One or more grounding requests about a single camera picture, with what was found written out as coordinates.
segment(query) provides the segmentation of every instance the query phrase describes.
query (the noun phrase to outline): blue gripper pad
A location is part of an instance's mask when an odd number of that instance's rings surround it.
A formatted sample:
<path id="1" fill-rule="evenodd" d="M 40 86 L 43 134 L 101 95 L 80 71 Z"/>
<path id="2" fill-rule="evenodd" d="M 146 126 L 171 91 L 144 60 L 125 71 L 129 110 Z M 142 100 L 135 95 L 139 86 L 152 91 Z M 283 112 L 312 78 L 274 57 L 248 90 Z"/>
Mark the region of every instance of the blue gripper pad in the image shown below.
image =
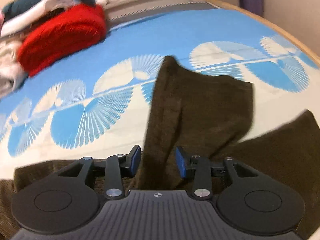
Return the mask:
<path id="1" fill-rule="evenodd" d="M 176 148 L 176 163 L 180 172 L 180 177 L 184 179 L 186 177 L 186 164 L 178 147 Z"/>
<path id="2" fill-rule="evenodd" d="M 141 161 L 141 148 L 137 145 L 132 151 L 134 151 L 134 153 L 131 157 L 130 173 L 132 176 L 135 176 Z"/>

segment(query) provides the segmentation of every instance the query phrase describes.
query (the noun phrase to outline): wall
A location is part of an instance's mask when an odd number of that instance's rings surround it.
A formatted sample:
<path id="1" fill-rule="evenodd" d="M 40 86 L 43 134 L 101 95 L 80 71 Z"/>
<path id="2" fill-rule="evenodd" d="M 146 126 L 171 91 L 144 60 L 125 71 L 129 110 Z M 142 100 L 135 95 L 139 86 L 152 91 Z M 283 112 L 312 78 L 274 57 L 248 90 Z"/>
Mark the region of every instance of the wall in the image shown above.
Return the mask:
<path id="1" fill-rule="evenodd" d="M 238 5 L 238 0 L 222 0 Z M 265 0 L 264 17 L 320 56 L 320 0 Z"/>

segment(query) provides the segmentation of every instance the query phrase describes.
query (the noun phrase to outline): white cloth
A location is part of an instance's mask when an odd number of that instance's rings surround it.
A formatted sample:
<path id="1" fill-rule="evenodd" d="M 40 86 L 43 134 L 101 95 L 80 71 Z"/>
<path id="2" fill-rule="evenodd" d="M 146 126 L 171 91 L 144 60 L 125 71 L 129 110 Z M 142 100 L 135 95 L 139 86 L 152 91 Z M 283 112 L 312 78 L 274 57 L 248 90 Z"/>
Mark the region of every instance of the white cloth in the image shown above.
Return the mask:
<path id="1" fill-rule="evenodd" d="M 23 14 L 6 21 L 2 26 L 0 37 L 5 37 L 23 30 L 28 25 L 57 8 L 68 9 L 75 4 L 76 2 L 74 0 L 42 0 Z"/>
<path id="2" fill-rule="evenodd" d="M 28 76 L 16 59 L 20 46 L 21 41 L 0 43 L 0 98 L 18 89 Z"/>

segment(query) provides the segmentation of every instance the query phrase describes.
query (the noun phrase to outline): brown towel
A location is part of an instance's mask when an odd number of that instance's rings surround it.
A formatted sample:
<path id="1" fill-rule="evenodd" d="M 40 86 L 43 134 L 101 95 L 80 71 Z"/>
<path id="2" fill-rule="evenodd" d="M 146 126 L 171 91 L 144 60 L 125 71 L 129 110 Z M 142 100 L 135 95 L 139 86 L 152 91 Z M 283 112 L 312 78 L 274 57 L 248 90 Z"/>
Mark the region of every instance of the brown towel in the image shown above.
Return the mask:
<path id="1" fill-rule="evenodd" d="M 191 183 L 180 179 L 175 164 L 176 145 L 212 159 L 233 156 L 301 194 L 306 213 L 298 233 L 308 238 L 320 224 L 319 127 L 306 111 L 278 130 L 236 144 L 251 122 L 250 83 L 193 73 L 166 57 L 155 85 L 141 167 L 129 188 L 188 189 Z M 16 170 L 14 182 L 0 182 L 1 234 L 9 238 L 18 229 L 10 213 L 14 188 L 21 190 L 70 162 L 23 167 Z M 221 190 L 219 179 L 213 179 L 213 186 L 216 192 Z M 102 188 L 99 179 L 95 191 Z"/>
<path id="2" fill-rule="evenodd" d="M 235 143 L 252 123 L 252 84 L 206 76 L 165 57 L 156 80 L 141 171 L 135 187 L 174 189 L 181 178 L 174 149 L 211 157 Z"/>

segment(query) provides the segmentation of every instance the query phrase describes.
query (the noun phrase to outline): logo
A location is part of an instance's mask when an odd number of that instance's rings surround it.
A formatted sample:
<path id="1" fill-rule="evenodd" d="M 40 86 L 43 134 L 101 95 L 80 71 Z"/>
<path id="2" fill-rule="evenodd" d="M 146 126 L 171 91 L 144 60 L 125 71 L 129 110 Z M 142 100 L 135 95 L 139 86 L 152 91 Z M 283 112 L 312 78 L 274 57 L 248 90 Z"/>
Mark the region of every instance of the logo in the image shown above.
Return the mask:
<path id="1" fill-rule="evenodd" d="M 153 194 L 153 196 L 156 198 L 160 198 L 163 196 L 163 194 L 161 194 L 160 192 L 157 192 L 157 193 Z"/>

